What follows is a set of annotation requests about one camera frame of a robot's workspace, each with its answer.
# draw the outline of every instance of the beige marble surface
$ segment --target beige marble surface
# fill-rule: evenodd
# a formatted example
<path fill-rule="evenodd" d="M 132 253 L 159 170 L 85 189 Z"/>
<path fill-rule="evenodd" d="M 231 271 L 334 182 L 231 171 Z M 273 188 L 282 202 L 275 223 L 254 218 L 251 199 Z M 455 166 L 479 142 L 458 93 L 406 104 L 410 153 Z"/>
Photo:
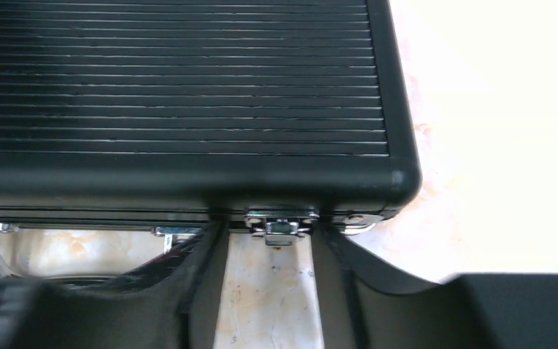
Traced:
<path fill-rule="evenodd" d="M 558 1 L 391 3 L 424 184 L 354 241 L 433 281 L 558 272 Z M 162 249 L 147 233 L 41 235 L 12 258 L 45 276 L 125 271 Z M 307 242 L 260 244 L 230 238 L 216 348 L 322 348 Z"/>

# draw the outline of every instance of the metal latch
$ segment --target metal latch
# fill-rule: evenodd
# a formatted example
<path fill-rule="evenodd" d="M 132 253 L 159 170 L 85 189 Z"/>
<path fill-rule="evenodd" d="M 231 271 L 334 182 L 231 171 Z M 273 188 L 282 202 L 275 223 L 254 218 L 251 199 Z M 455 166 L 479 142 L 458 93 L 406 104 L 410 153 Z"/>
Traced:
<path fill-rule="evenodd" d="M 250 210 L 245 224 L 253 236 L 264 236 L 267 246 L 291 246 L 309 233 L 319 218 L 314 211 L 306 210 Z"/>

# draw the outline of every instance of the ridged black panel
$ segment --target ridged black panel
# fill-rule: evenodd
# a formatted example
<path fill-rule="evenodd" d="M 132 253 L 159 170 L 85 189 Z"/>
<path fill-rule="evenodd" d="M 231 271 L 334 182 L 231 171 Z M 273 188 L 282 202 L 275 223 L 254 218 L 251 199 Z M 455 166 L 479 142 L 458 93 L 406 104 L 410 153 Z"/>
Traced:
<path fill-rule="evenodd" d="M 364 0 L 0 0 L 0 152 L 387 156 L 375 65 Z"/>

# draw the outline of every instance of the black case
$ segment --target black case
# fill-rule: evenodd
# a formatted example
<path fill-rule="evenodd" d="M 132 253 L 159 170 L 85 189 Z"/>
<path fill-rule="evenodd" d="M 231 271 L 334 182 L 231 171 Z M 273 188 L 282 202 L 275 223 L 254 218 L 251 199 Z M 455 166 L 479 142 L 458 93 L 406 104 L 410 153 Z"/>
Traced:
<path fill-rule="evenodd" d="M 387 0 L 0 0 L 0 220 L 397 214 Z"/>

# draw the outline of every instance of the screw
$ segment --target screw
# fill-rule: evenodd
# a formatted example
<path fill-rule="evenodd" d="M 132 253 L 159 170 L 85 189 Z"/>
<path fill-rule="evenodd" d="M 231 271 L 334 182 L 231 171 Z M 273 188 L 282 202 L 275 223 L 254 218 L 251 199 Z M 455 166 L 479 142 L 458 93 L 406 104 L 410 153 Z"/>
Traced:
<path fill-rule="evenodd" d="M 359 214 L 354 214 L 345 218 L 345 224 L 358 224 L 362 222 L 365 218 Z"/>

